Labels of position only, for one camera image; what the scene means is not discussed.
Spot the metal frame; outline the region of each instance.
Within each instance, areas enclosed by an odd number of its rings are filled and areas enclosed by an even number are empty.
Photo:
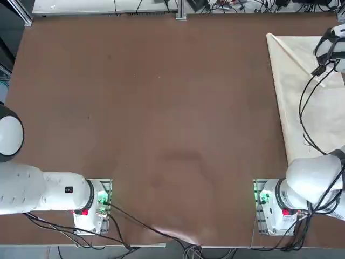
[[[24,21],[25,26],[30,27],[32,25],[32,17],[29,12],[23,7],[20,0],[7,0],[19,17]]]
[[[182,21],[187,20],[187,16],[184,12],[184,0],[178,0],[176,20],[182,20]]]
[[[4,74],[6,76],[8,76],[9,78],[12,75],[12,72],[10,70],[7,69],[7,67],[5,67],[3,64],[0,63],[0,71],[4,72]]]

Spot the wooden tabletop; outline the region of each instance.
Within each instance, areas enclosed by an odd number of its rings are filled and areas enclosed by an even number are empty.
[[[35,19],[6,102],[25,128],[15,160],[112,178],[113,202],[143,222],[205,246],[248,247],[253,179],[287,167],[266,34],[335,24],[324,13]],[[67,212],[39,215],[73,225]],[[165,241],[114,216],[131,244]],[[71,243],[23,215],[1,216],[0,227],[1,244]],[[306,246],[345,247],[344,232],[316,217]],[[274,243],[256,235],[253,245]]]

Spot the black wire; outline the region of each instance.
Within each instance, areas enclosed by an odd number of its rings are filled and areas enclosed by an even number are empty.
[[[120,243],[120,244],[123,244],[120,240],[117,240],[117,239],[115,239],[115,238],[108,237],[108,236],[103,236],[103,235],[101,235],[101,234],[97,234],[97,233],[88,231],[88,230],[86,230],[86,229],[75,228],[75,227],[61,226],[61,225],[59,225],[59,224],[55,224],[55,223],[49,222],[49,221],[47,221],[47,220],[37,219],[37,218],[32,217],[32,216],[30,216],[30,215],[28,215],[28,214],[24,214],[24,215],[26,215],[26,216],[32,218],[32,219],[35,220],[35,221],[39,221],[39,222],[44,223],[44,224],[53,225],[53,226],[55,226],[55,227],[57,227],[57,228],[65,228],[65,229],[72,229],[72,230],[77,230],[77,231],[81,231],[81,232],[86,232],[86,233],[90,233],[90,234],[95,235],[95,236],[100,236],[100,237],[103,237],[103,238],[105,238],[105,239],[112,240],[112,241],[118,242],[118,243]]]
[[[235,251],[233,252],[231,258],[229,258],[229,259],[233,259],[235,257],[235,254],[237,253],[237,251],[238,251],[238,248],[235,248]]]
[[[338,203],[333,207],[333,209],[331,209],[330,211],[328,212],[316,212],[315,214],[321,214],[321,215],[328,215],[328,214],[332,214],[338,207]]]
[[[116,10],[116,2],[115,2],[115,0],[114,0],[114,7],[115,7],[115,14],[116,14],[116,16],[118,16],[118,12]]]
[[[170,13],[170,9],[169,9],[169,7],[168,7],[168,0],[164,0],[164,2],[165,2],[165,5],[166,5],[166,7],[167,7],[168,13]]]
[[[223,12],[225,13],[225,10],[224,10],[224,7],[223,7],[224,4],[221,5],[222,9],[223,9]]]
[[[326,155],[327,153],[325,153],[324,151],[322,151],[318,146],[317,144],[313,141],[313,139],[311,138],[311,136],[309,135],[309,133],[307,132],[305,126],[304,126],[304,123],[303,123],[303,120],[302,120],[302,116],[303,116],[303,112],[305,110],[305,107],[307,105],[307,103],[309,102],[309,99],[311,98],[311,96],[313,95],[313,93],[315,92],[316,88],[335,70],[335,67],[334,66],[316,85],[315,87],[313,88],[313,90],[311,91],[309,97],[307,98],[304,106],[303,106],[303,109],[301,108],[302,106],[302,100],[303,100],[303,96],[304,94],[306,93],[307,91],[307,88],[309,86],[309,84],[313,81],[313,79],[316,77],[316,75],[312,76],[311,79],[308,81],[308,83],[306,84],[305,88],[303,89],[302,91],[302,95],[301,95],[301,98],[300,98],[300,102],[299,102],[299,107],[298,107],[298,114],[299,114],[299,119],[300,119],[300,124],[303,128],[303,131],[304,131],[304,134],[308,137],[308,140],[309,140],[309,143],[311,143],[312,147],[315,148],[317,151],[319,151],[321,154],[323,155]]]
[[[242,4],[242,1],[241,1],[241,0],[238,0],[238,1],[239,1],[239,4],[240,4],[241,7],[242,7],[243,12],[246,13],[246,9],[244,8],[244,6],[243,6],[243,4]]]
[[[237,11],[234,7],[232,7],[232,6],[229,5],[229,8],[231,8],[232,10],[234,10],[235,13],[238,13],[238,11]]]
[[[108,214],[108,216],[111,218],[111,220],[114,222],[115,224],[115,227],[116,227],[116,230],[118,231],[118,235],[119,235],[119,238],[121,240],[121,242],[123,243],[124,247],[127,249],[127,250],[131,250],[132,248],[130,247],[130,245],[128,245],[122,235],[121,235],[121,231],[120,231],[120,227],[119,227],[119,224],[117,223],[117,221],[115,220],[115,218],[113,216],[111,216],[110,214]]]
[[[283,236],[281,237],[281,239],[278,241],[278,243],[274,246],[274,247],[269,247],[269,248],[250,248],[251,250],[255,250],[255,251],[272,251],[272,250],[276,250],[278,249],[278,246],[280,245],[280,243],[283,241],[283,239],[286,237],[287,233],[297,224],[299,220],[297,219],[283,234]]]
[[[303,4],[302,6],[301,6],[301,8],[300,9],[298,9],[298,11],[297,12],[299,12],[300,10],[302,10],[302,8],[304,7],[305,5]]]
[[[260,3],[261,4],[261,6],[260,6],[260,9],[258,10],[258,12],[261,12],[261,9],[263,8],[263,6],[265,5],[264,4],[264,0],[262,0],[262,1],[259,1],[259,0],[254,0],[255,2],[258,2],[258,3]]]
[[[136,8],[135,14],[138,13],[138,10],[139,10],[139,7],[140,7],[140,5],[141,5],[141,2],[142,2],[142,0],[140,0],[140,2],[139,2],[139,4],[138,4],[138,7]]]
[[[200,14],[202,14],[203,13],[203,11],[205,10],[205,8],[206,8],[206,5],[204,5],[204,9],[203,10],[201,10],[201,12],[200,12]]]
[[[321,206],[321,207],[319,208],[319,210],[324,210],[324,209],[328,208],[328,207],[329,207],[330,205],[332,205],[337,199],[340,198],[341,194],[342,194],[342,190],[340,190],[340,191],[333,197],[333,199],[331,199],[328,203],[326,203],[325,205]]]
[[[170,239],[172,239],[172,240],[175,240],[175,241],[183,248],[183,250],[185,250],[185,247],[184,247],[182,241],[181,241],[180,239],[178,239],[177,237],[170,236],[170,235],[168,235],[168,234],[165,234],[165,233],[163,233],[163,232],[160,232],[159,230],[157,230],[157,229],[155,229],[155,228],[153,228],[153,227],[151,227],[151,226],[149,226],[149,225],[147,225],[147,224],[141,222],[140,220],[138,220],[137,218],[135,218],[134,216],[130,215],[129,213],[127,213],[126,211],[124,211],[123,209],[119,208],[119,207],[116,206],[116,205],[113,205],[113,204],[111,204],[111,203],[109,203],[109,202],[104,202],[103,204],[109,205],[109,206],[111,206],[111,207],[117,209],[117,210],[120,211],[121,213],[125,214],[126,216],[128,216],[129,218],[131,218],[132,220],[134,220],[136,223],[142,225],[143,227],[145,227],[145,228],[147,228],[147,229],[150,229],[151,231],[153,231],[153,232],[155,232],[155,233],[157,233],[157,234],[159,234],[159,235],[161,235],[161,236],[165,236],[165,237],[167,237],[167,238],[170,238]]]
[[[53,231],[57,231],[57,232],[60,232],[60,233],[69,233],[73,236],[77,236],[78,238],[82,239],[86,244],[87,246],[81,244],[80,242],[78,242],[77,240],[75,240],[74,238],[72,237],[69,237],[74,243],[76,243],[77,245],[79,245],[80,247],[82,248],[92,248],[94,250],[103,250],[105,247],[103,248],[96,248],[94,246],[92,246],[90,243],[88,243],[85,238],[83,238],[82,236],[79,236],[77,235],[76,233],[73,233],[73,232],[70,232],[68,230],[63,230],[63,229],[59,229],[59,228],[52,228],[52,227],[47,227],[47,226],[42,226],[41,224],[38,224],[37,222],[35,222],[34,219],[30,218],[30,217],[27,217],[28,220],[30,220],[32,223],[34,223],[35,225],[37,225],[39,228],[43,228],[43,229],[48,229],[48,230],[53,230]]]
[[[61,251],[60,251],[60,247],[59,246],[58,246],[58,253],[59,253],[60,259],[64,259],[63,256],[61,255]]]

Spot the beige cloth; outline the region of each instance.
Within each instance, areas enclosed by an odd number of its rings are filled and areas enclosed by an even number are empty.
[[[317,67],[313,50],[320,37],[277,37],[267,34],[275,92],[285,141],[288,162],[295,158],[316,157],[320,153],[303,138],[298,105],[304,87]],[[326,73],[313,80],[303,103],[316,83]],[[332,72],[315,91],[303,114],[303,123],[314,142],[330,152],[345,144],[345,88],[340,73]]]

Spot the power cord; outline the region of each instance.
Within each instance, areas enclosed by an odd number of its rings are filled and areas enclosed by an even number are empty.
[[[140,5],[141,5],[141,2],[142,2],[142,0],[140,0],[140,2],[139,2],[139,4],[138,4],[138,7],[136,8],[135,14],[138,13],[138,10],[139,10],[139,7],[140,7]]]
[[[130,215],[129,213],[127,213],[126,211],[124,211],[123,209],[119,208],[119,207],[116,206],[116,205],[113,205],[113,204],[111,204],[111,203],[109,203],[109,202],[103,202],[103,204],[115,208],[116,210],[118,210],[118,211],[120,211],[121,213],[125,214],[126,216],[128,216],[129,218],[131,218],[131,219],[132,219],[133,221],[135,221],[136,223],[142,225],[143,227],[145,227],[145,228],[147,228],[147,229],[150,229],[151,231],[153,231],[153,232],[155,232],[155,233],[157,233],[157,234],[159,234],[159,235],[161,235],[161,236],[164,236],[164,237],[170,238],[170,239],[172,239],[172,240],[175,240],[175,241],[183,248],[183,250],[185,250],[185,247],[184,247],[182,241],[181,241],[180,239],[178,239],[177,237],[170,236],[170,235],[168,235],[168,234],[165,234],[165,233],[163,233],[163,232],[160,232],[159,230],[157,230],[157,229],[155,229],[155,228],[153,228],[153,227],[151,227],[151,226],[149,226],[149,225],[147,225],[147,224],[141,222],[140,220],[138,220],[137,218],[135,218],[134,216]]]
[[[63,256],[61,255],[61,251],[60,251],[60,247],[59,246],[58,246],[58,253],[59,253],[60,259],[64,259]]]
[[[313,75],[311,77],[311,79],[308,81],[308,83],[306,84],[305,88],[303,89],[302,91],[302,95],[301,95],[301,98],[300,98],[300,101],[299,101],[299,105],[298,105],[298,115],[299,115],[299,120],[300,120],[300,124],[302,126],[302,129],[303,129],[303,137],[304,139],[307,141],[307,143],[312,146],[314,149],[316,149],[317,151],[319,151],[321,154],[323,155],[326,155],[327,153],[325,153],[320,147],[317,146],[317,144],[314,142],[314,140],[311,138],[311,136],[309,135],[309,133],[307,132],[306,130],[306,127],[303,123],[303,119],[302,119],[302,116],[303,116],[303,112],[311,98],[311,96],[313,95],[313,93],[315,92],[315,90],[320,86],[320,84],[335,70],[336,68],[336,65],[314,86],[314,88],[312,89],[312,91],[310,92],[309,94],[309,97],[307,98],[306,102],[304,103],[303,105],[303,108],[302,108],[302,101],[303,101],[303,97],[308,89],[308,86],[310,85],[310,83],[315,79],[316,75]]]
[[[37,217],[37,216],[35,216],[35,215],[31,214],[31,213],[27,213],[27,214],[30,215],[30,216],[32,216],[32,217],[35,217],[35,218],[37,218],[37,219],[40,219],[39,217]],[[28,218],[32,223],[34,223],[35,225],[37,225],[39,228],[54,230],[54,231],[58,231],[58,232],[62,233],[62,234],[65,235],[67,238],[69,238],[71,241],[73,241],[73,243],[74,243],[75,245],[77,245],[77,246],[80,246],[80,247],[82,247],[82,248],[92,248],[92,249],[95,249],[95,250],[103,250],[103,249],[104,249],[104,247],[103,247],[103,248],[96,248],[96,247],[93,247],[91,244],[89,244],[89,243],[85,240],[85,238],[83,238],[82,236],[79,236],[79,235],[77,235],[77,234],[75,234],[75,233],[73,233],[73,232],[70,232],[70,231],[68,231],[68,230],[59,229],[59,228],[57,228],[57,227],[55,227],[55,226],[53,226],[53,225],[50,225],[51,228],[49,228],[49,227],[47,227],[47,226],[43,226],[43,225],[41,225],[41,224],[38,224],[38,223],[35,222],[31,217],[27,217],[27,218]],[[68,236],[66,233],[69,233],[69,234],[71,234],[71,235],[73,235],[73,236],[77,236],[78,238],[82,239],[82,240],[87,244],[87,246],[81,244],[80,242],[78,242],[78,241],[75,240],[74,238]]]

